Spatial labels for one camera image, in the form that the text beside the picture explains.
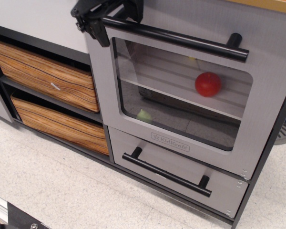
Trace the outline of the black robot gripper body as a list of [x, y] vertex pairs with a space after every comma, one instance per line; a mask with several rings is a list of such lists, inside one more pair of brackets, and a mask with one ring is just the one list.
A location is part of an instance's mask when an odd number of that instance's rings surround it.
[[102, 19], [122, 4], [122, 0], [79, 0], [71, 10], [78, 30], [86, 31], [92, 20]]

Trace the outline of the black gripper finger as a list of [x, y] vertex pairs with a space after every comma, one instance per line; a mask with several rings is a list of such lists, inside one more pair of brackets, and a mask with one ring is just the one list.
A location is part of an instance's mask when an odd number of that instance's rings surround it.
[[97, 40], [102, 47], [110, 46], [106, 28], [101, 19], [90, 21], [86, 26], [86, 31], [93, 39]]
[[124, 9], [126, 10], [128, 16], [140, 23], [143, 19], [143, 0], [124, 0]]

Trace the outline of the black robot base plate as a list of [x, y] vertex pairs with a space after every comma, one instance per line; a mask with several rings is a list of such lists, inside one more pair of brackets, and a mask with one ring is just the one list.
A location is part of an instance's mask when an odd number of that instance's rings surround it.
[[47, 225], [8, 202], [8, 224], [0, 223], [0, 229], [49, 229]]

